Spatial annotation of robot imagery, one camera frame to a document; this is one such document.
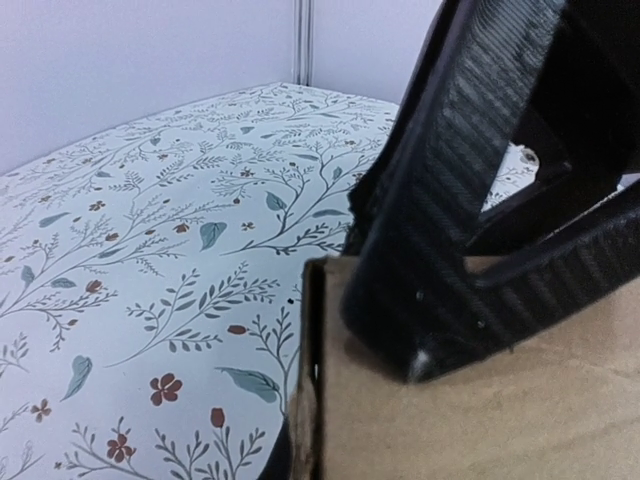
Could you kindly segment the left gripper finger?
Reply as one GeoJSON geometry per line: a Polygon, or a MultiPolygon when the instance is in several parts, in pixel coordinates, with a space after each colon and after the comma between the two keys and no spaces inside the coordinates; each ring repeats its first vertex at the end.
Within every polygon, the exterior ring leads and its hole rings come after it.
{"type": "Polygon", "coordinates": [[[283,424],[263,468],[263,480],[288,480],[291,471],[292,445],[289,425],[283,424]]]}

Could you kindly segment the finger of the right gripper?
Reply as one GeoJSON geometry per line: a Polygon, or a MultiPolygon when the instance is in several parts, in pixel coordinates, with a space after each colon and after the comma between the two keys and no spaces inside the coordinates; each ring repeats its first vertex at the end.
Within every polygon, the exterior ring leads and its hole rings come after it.
{"type": "Polygon", "coordinates": [[[346,327],[409,383],[639,275],[639,5],[445,1],[349,196],[346,327]]]}

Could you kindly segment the brown cardboard box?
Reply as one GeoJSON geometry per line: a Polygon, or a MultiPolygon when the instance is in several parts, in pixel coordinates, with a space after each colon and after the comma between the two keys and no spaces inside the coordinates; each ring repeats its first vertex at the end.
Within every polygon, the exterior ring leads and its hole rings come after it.
{"type": "Polygon", "coordinates": [[[354,266],[304,266],[292,478],[638,477],[637,282],[511,353],[407,385],[341,321],[354,266]]]}

